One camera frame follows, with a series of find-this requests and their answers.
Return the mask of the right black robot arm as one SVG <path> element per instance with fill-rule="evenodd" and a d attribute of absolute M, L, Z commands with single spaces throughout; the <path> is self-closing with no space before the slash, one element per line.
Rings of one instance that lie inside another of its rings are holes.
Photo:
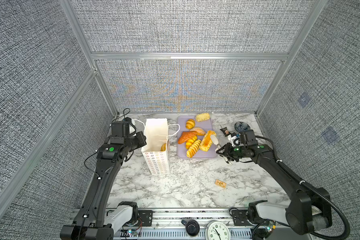
<path fill-rule="evenodd" d="M 290 198 L 286 205 L 257 201 L 249 204 L 247 218 L 252 224 L 262 220 L 272 220 L 290 226 L 299 235 L 312 234 L 332 226 L 333 205 L 329 193 L 323 188 L 315 188 L 307 183 L 282 160 L 277 159 L 276 151 L 268 145 L 259 144 L 253 131 L 241 136 L 240 146 L 219 144 L 216 136 L 212 143 L 218 148 L 216 153 L 228 163 L 250 158 L 253 163 L 266 170 L 284 189 Z"/>

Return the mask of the yellow braided pastry bread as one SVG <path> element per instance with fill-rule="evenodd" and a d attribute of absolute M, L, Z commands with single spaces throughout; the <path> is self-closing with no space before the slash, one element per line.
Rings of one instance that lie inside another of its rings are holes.
<path fill-rule="evenodd" d="M 216 136 L 216 132 L 215 131 L 208 131 L 203 140 L 201 141 L 200 144 L 200 150 L 204 151 L 204 152 L 208 152 L 209 149 L 211 148 L 213 141 L 211 139 L 211 136 Z"/>

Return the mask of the ridged yellow spiral bread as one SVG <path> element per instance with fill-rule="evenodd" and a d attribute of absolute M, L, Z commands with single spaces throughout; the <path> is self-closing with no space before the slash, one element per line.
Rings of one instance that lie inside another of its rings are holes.
<path fill-rule="evenodd" d="M 187 151 L 187 157 L 192 158 L 200 149 L 201 140 L 196 140 L 188 149 Z"/>

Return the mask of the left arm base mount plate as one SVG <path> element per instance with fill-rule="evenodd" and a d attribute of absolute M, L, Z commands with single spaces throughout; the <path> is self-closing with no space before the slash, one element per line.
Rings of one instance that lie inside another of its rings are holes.
<path fill-rule="evenodd" d="M 153 221 L 152 210 L 139 210 L 139 216 L 136 221 L 125 223 L 123 227 L 138 228 L 138 227 L 151 227 Z"/>

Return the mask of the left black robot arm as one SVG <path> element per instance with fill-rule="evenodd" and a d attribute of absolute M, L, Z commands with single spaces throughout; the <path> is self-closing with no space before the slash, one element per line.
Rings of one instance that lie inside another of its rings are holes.
<path fill-rule="evenodd" d="M 62 240 L 113 239 L 113 227 L 116 225 L 105 223 L 106 205 L 112 185 L 128 154 L 146 144 L 143 132 L 137 132 L 123 138 L 111 136 L 109 142 L 98 149 L 95 175 L 73 222 L 62 227 Z"/>

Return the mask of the white printed paper bag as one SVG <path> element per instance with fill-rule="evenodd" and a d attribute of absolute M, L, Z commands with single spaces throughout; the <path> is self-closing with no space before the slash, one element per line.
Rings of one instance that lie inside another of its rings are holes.
<path fill-rule="evenodd" d="M 180 125 L 173 124 L 177 127 L 175 133 L 170 134 L 169 128 L 172 126 L 166 118 L 146 119 L 143 123 L 138 119 L 133 119 L 133 123 L 140 122 L 144 127 L 147 145 L 141 148 L 143 157 L 148 165 L 152 175 L 166 175 L 170 173 L 170 137 L 176 135 L 180 130 Z M 167 144 L 165 152 L 161 152 L 161 146 Z"/>

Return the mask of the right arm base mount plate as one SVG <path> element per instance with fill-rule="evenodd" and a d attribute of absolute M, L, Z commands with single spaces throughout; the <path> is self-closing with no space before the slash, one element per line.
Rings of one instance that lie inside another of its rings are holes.
<path fill-rule="evenodd" d="M 251 222 L 248 220 L 247 210 L 239 210 L 239 209 L 231 209 L 229 211 L 231 215 L 234 226 L 242 227 L 242 226 L 251 226 Z"/>

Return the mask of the long golden baguette bread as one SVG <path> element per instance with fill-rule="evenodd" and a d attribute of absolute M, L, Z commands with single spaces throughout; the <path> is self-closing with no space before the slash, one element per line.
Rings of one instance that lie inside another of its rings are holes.
<path fill-rule="evenodd" d="M 166 151 L 166 148 L 167 148 L 167 144 L 163 144 L 161 146 L 161 152 L 165 152 Z"/>

